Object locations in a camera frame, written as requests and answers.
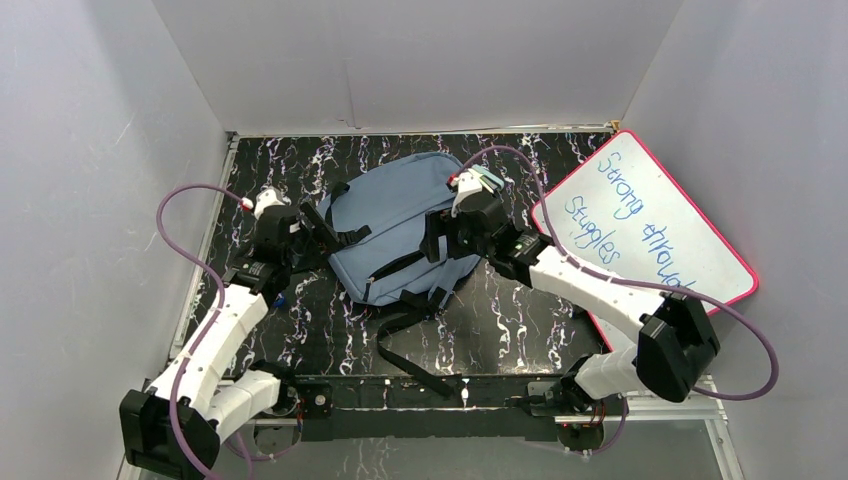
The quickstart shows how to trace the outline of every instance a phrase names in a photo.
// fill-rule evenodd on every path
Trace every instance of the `backpack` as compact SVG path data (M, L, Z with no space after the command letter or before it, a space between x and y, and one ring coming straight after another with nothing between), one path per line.
M448 259L444 237L439 240L436 263L430 263L419 249L426 214L453 205L455 194L447 181L461 166L447 153L417 153L334 185L317 207L327 225L338 232L341 249L332 252L328 261L351 299L375 306L402 301L416 307L380 326L380 356L446 397L453 393L450 387L389 352L380 341L444 307L456 282L480 261L476 255Z

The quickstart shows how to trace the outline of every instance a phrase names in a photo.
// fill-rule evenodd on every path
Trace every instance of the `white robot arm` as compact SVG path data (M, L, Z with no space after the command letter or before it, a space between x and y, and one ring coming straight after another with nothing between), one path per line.
M218 391L227 366L250 331L288 286L291 244L300 231L300 214L264 190L256 199L251 242L237 254L223 277L225 305L191 355L177 398L180 424L194 453L212 465L222 442L259 412L293 410L298 402L293 374L259 361L236 382ZM213 320L210 310L187 346L143 392L131 390L119 409L128 461L175 478L202 478L186 460L168 422L168 402L188 345Z
M450 258L481 255L502 276L565 298L633 341L622 350L581 358L547 398L530 398L531 403L585 411L607 396L639 390L685 400L720 349L701 302L585 273L588 264L568 262L550 237L513 225L497 195L501 184L479 166L452 177L448 185L457 193L452 208L427 218L422 242L427 257L437 258L438 239L445 236ZM591 269L616 277L595 265Z

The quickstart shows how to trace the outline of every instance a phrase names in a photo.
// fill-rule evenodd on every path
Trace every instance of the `black marbled floor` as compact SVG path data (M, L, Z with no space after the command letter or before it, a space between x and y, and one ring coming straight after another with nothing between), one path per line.
M335 182L413 152L441 150L465 160L497 144L526 153L550 188L609 138L606 133L545 133L242 139L228 188L253 198L271 185L292 204L317 203ZM504 195L514 205L514 219L528 224L537 201L530 176L508 155L490 155L486 165L506 180ZM208 257L218 272L225 270L253 222L234 202L223 203ZM208 282L201 285L186 337L212 303L212 290ZM261 358L293 365L299 374L399 373L375 346L381 318L398 307L352 305L329 269L296 275L285 296L287 304L248 336L229 375ZM585 313L575 315L567 301L500 278L485 262L457 286L443 315L395 334L385 345L443 374L560 372L579 356L604 348Z

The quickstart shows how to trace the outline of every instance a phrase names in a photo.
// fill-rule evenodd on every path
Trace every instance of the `handwritten text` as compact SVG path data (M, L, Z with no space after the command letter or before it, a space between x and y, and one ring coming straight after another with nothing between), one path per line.
M598 171L606 173L606 177L607 180L610 181L610 185L615 186L616 195L621 197L618 203L624 203L623 207L619 207L618 210L613 212L613 218L616 220L627 220L633 215L641 212L645 205L642 203L642 200L636 196L636 193L633 191L633 187L627 183L627 179L621 175L619 169L613 168L613 161L615 161L615 163L620 162L621 154L613 152L605 158L604 161L599 161Z
M570 213L571 218L580 225L582 232L576 237L573 233L571 234L574 238L574 245L581 250L591 248L591 250L597 252L604 265L609 265L613 260L621 257L621 252L615 249L615 243L612 239L615 230L609 230L604 234L601 227L589 219L588 207L584 205L584 202L583 196L577 195L571 199L570 207L569 204L565 205L565 211Z
M669 240L665 237L667 226L657 228L656 225L646 224L642 233L645 235L642 238L642 243L647 243L648 253L657 255L657 265L660 266L657 270L657 276L660 277L661 283L672 287L691 287L695 284L693 280L685 285L680 280L680 272L670 268L674 265L674 247L671 246Z

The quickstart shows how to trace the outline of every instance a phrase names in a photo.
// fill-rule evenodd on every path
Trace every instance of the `white wall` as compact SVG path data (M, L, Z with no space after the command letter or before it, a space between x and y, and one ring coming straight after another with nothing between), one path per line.
M0 132L2 476L114 478L191 272L154 213L225 135L149 0L0 2ZM167 218L194 249L203 195Z
M762 279L741 309L774 342L767 397L727 404L751 480L848 469L848 3L687 0L624 125L635 129ZM762 384L736 327L718 386Z
M682 0L154 0L224 128L620 119Z

